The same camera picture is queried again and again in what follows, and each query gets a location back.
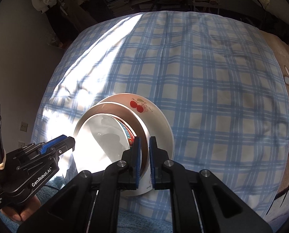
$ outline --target human hand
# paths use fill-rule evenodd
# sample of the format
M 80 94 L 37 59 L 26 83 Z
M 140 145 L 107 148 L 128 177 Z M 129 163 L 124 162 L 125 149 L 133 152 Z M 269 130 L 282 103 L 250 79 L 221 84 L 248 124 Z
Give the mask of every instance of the human hand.
M 25 208 L 21 211 L 20 215 L 11 207 L 4 207 L 1 209 L 2 214 L 10 218 L 15 222 L 24 222 L 27 220 L 34 212 L 36 212 L 41 207 L 40 200 L 35 195 L 31 200 L 26 204 Z

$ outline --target blue and white plaid tablecloth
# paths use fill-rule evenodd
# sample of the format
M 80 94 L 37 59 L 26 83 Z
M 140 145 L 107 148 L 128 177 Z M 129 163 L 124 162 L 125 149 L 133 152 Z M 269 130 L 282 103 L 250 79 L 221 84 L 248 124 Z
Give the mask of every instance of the blue and white plaid tablecloth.
M 266 214 L 287 160 L 289 99 L 258 29 L 217 15 L 169 11 L 92 26 L 57 66 L 32 142 L 72 136 L 86 110 L 122 92 L 142 95 L 162 110 L 174 133 L 175 161 L 194 171 L 210 169 Z M 171 221 L 168 190 L 123 198 L 121 207 Z

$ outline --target blue gripper pad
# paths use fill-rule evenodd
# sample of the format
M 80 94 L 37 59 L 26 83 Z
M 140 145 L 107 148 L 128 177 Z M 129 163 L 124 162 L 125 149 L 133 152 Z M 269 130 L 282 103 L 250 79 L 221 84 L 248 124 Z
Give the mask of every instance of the blue gripper pad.
M 67 138 L 66 135 L 61 135 L 61 136 L 59 136 L 59 137 L 57 137 L 57 138 L 54 138 L 54 139 L 51 140 L 51 141 L 48 141 L 46 144 L 44 144 L 44 145 L 42 146 L 42 149 L 40 150 L 40 154 L 46 153 L 46 151 L 47 151 L 48 148 L 53 147 L 55 144 L 60 143 L 61 141 L 65 140 L 66 138 Z
M 139 187 L 139 180 L 140 180 L 140 138 L 139 138 L 139 143 L 138 143 L 138 149 L 137 149 L 137 164 L 136 164 L 136 188 Z
M 152 188 L 155 187 L 155 168 L 154 168 L 154 161 L 153 161 L 153 149 L 152 149 L 152 139 L 149 140 L 149 154 L 150 154 L 150 168 L 151 168 L 151 183 Z

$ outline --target fingernail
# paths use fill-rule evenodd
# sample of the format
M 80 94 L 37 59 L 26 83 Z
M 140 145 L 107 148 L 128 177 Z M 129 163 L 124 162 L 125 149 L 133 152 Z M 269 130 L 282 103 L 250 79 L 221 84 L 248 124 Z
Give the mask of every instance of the fingernail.
M 15 221 L 21 221 L 20 216 L 19 215 L 13 215 L 12 219 Z

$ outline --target electrical outlet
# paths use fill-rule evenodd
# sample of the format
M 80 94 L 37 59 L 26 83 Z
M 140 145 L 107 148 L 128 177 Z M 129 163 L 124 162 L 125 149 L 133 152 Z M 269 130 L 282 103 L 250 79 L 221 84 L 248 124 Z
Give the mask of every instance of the electrical outlet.
M 25 146 L 25 143 L 24 142 L 20 142 L 18 141 L 18 148 L 22 148 Z
M 27 129 L 28 129 L 28 124 L 21 122 L 20 130 L 27 132 Z

